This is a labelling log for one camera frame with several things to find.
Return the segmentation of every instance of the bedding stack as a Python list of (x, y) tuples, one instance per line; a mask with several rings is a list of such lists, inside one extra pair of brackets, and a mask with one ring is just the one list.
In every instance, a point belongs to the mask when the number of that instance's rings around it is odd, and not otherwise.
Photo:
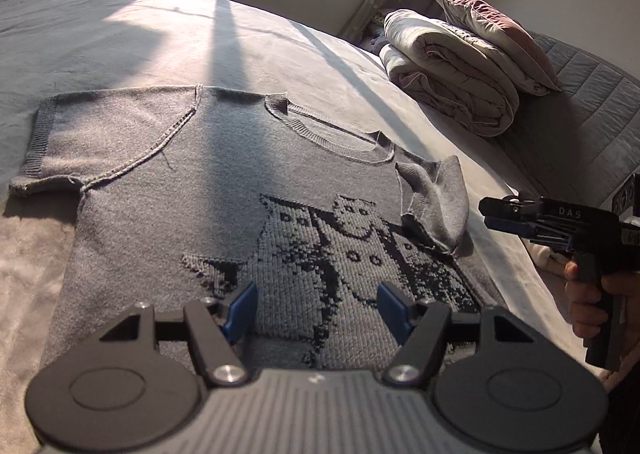
[(409, 96), (495, 137), (513, 123), (518, 91), (560, 91), (545, 52), (515, 21), (480, 0), (436, 1), (446, 22), (409, 10), (385, 18), (380, 59)]

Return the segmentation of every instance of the power outlet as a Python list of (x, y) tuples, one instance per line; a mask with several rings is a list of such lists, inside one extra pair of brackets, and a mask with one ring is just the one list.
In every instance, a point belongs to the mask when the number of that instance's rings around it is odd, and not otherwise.
[(629, 176), (611, 200), (611, 211), (623, 221), (628, 216), (640, 216), (640, 174)]

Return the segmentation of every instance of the hand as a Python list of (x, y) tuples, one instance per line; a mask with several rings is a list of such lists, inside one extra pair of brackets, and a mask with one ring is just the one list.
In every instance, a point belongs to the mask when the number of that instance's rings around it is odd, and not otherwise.
[[(602, 294), (595, 285), (578, 283), (578, 265), (569, 261), (564, 267), (567, 284), (564, 287), (569, 299), (569, 316), (574, 322), (574, 333), (590, 339), (600, 332), (600, 325), (609, 316), (593, 306)], [(602, 287), (612, 295), (626, 296), (626, 326), (622, 356), (628, 354), (640, 341), (640, 272), (618, 272), (602, 276)]]

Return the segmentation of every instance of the short-sleeved knit shirt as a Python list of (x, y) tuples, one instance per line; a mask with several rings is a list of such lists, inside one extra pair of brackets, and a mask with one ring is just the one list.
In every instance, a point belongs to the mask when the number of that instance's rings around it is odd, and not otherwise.
[(44, 362), (139, 300), (257, 285), (250, 368), (381, 370), (391, 281), (456, 311), (504, 304), (466, 233), (456, 157), (427, 161), (284, 95), (158, 87), (42, 102), (15, 193), (81, 193)]

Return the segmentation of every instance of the quilted headboard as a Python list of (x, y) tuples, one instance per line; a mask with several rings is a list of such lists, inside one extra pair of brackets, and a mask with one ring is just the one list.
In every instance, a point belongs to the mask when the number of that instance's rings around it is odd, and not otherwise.
[(569, 44), (532, 36), (562, 92), (521, 94), (514, 123), (494, 141), (539, 194), (610, 209), (616, 190), (640, 171), (640, 80)]

